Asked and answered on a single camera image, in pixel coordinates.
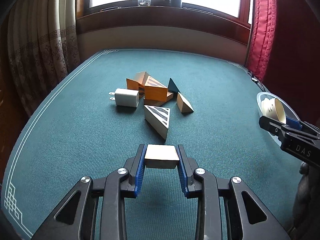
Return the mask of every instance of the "white wall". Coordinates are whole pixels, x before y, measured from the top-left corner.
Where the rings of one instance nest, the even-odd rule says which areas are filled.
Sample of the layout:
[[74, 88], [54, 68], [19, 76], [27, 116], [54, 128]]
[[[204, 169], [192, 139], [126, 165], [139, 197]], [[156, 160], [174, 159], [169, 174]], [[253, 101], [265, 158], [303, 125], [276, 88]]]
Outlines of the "white wall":
[[192, 52], [244, 63], [247, 46], [210, 33], [165, 26], [128, 26], [77, 36], [81, 62], [101, 49], [151, 48]]

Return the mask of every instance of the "paper cup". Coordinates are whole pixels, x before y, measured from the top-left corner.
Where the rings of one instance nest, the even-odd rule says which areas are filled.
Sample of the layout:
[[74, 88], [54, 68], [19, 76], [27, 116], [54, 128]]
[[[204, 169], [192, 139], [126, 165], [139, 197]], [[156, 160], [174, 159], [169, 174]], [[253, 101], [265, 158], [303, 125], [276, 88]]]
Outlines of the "paper cup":
[[263, 115], [272, 119], [276, 119], [284, 124], [286, 123], [284, 108], [278, 98], [265, 98], [261, 102], [261, 109]]

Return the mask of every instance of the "blue rubber grip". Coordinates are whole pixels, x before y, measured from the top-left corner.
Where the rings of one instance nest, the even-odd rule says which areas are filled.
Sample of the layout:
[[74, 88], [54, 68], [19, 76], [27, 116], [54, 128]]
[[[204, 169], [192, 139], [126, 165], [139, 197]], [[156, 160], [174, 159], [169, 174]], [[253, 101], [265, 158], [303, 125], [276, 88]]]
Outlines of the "blue rubber grip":
[[290, 128], [296, 129], [299, 131], [302, 130], [302, 125], [299, 123], [299, 121], [294, 120], [294, 119], [287, 117], [287, 116], [286, 116], [286, 121], [287, 121], [286, 124], [289, 125]]
[[136, 197], [140, 193], [141, 187], [142, 187], [143, 175], [144, 175], [144, 170], [146, 167], [146, 165], [144, 163], [144, 157], [146, 155], [146, 151], [147, 151], [147, 147], [144, 146], [143, 150], [142, 150], [141, 157], [140, 157], [140, 161], [139, 161], [139, 165], [138, 165], [138, 169], [137, 169], [137, 175], [136, 175], [136, 179], [135, 179], [134, 195]]
[[177, 147], [176, 150], [177, 150], [177, 154], [179, 157], [178, 174], [179, 174], [179, 179], [180, 179], [181, 190], [184, 193], [184, 196], [187, 197], [187, 195], [189, 194], [188, 178], [187, 178], [186, 170], [185, 170], [184, 165], [182, 163], [182, 157], [181, 157], [179, 147]]

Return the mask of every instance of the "silver screw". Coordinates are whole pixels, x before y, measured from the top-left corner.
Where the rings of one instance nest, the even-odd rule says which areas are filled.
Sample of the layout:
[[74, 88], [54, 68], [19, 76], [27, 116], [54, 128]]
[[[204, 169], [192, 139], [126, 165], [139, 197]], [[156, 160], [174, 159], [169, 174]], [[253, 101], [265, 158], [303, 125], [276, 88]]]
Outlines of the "silver screw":
[[118, 173], [119, 174], [125, 174], [125, 173], [127, 173], [127, 169], [126, 168], [120, 168], [120, 169], [118, 169]]
[[198, 169], [196, 169], [196, 173], [199, 175], [202, 175], [205, 173], [205, 170], [203, 168], [198, 168]]
[[232, 181], [233, 181], [234, 183], [240, 183], [240, 182], [241, 182], [241, 179], [236, 176], [236, 177], [233, 177], [233, 178], [232, 178]]
[[82, 183], [87, 183], [89, 181], [90, 181], [90, 177], [88, 177], [88, 176], [84, 176], [84, 177], [81, 178], [81, 182]]

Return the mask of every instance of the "beige curtain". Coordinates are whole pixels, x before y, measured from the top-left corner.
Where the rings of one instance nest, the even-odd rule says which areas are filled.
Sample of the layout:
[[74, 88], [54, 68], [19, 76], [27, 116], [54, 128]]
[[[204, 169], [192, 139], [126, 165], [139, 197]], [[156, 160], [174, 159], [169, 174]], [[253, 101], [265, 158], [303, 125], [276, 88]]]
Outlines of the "beige curtain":
[[10, 69], [29, 116], [80, 63], [75, 0], [17, 0], [8, 23]]

